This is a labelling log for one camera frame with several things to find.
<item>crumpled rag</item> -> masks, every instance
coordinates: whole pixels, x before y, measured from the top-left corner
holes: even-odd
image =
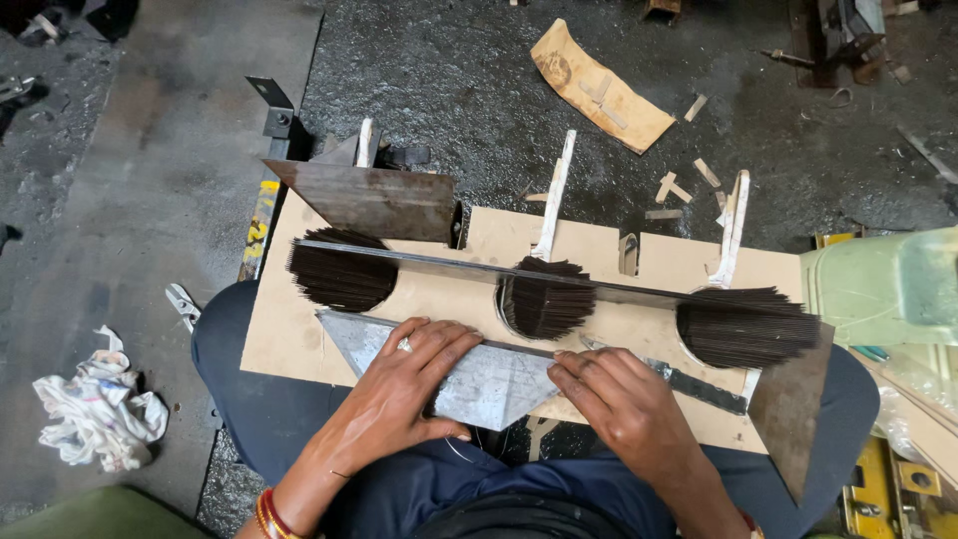
[[[110,337],[109,350],[78,364],[69,382],[59,376],[34,382],[50,418],[63,419],[43,429],[40,443],[59,449],[70,465],[99,455],[106,472],[135,470],[152,460],[147,444],[166,432],[170,411],[152,392],[137,394],[139,373],[129,370],[117,335],[106,326],[93,331]]]

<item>yellow machine part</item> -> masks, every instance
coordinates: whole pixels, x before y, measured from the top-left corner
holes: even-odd
[[[869,436],[864,449],[858,457],[858,466],[861,467],[862,484],[852,486],[851,499],[848,500],[847,511],[850,532],[868,539],[895,539],[895,502],[892,499],[894,484],[890,479],[891,463],[885,440]],[[866,517],[855,510],[855,503],[876,505],[881,513],[878,516]]]

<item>bangle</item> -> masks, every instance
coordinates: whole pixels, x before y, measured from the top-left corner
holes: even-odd
[[[273,489],[263,490],[256,499],[256,523],[266,539],[302,539],[289,529],[279,515],[276,514],[276,505],[273,504]]]
[[[750,539],[765,539],[765,534],[762,533],[762,529],[759,525],[755,524],[755,519],[741,508],[739,508],[739,513],[741,513],[741,517],[745,519],[745,524],[748,526],[748,529],[752,531],[752,534],[749,535]]]

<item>wire cutter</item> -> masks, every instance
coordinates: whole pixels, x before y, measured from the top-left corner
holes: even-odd
[[[183,317],[183,323],[186,324],[186,328],[192,333],[193,327],[199,319],[200,312],[199,308],[196,307],[196,304],[193,303],[193,300],[190,298],[190,295],[183,290],[183,287],[171,284],[167,286],[167,298],[170,300],[170,303],[173,304],[173,308],[176,309],[176,312]]]

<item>right hand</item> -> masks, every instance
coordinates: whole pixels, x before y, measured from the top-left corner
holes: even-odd
[[[622,462],[658,490],[705,455],[672,388],[624,348],[556,352],[549,378]]]

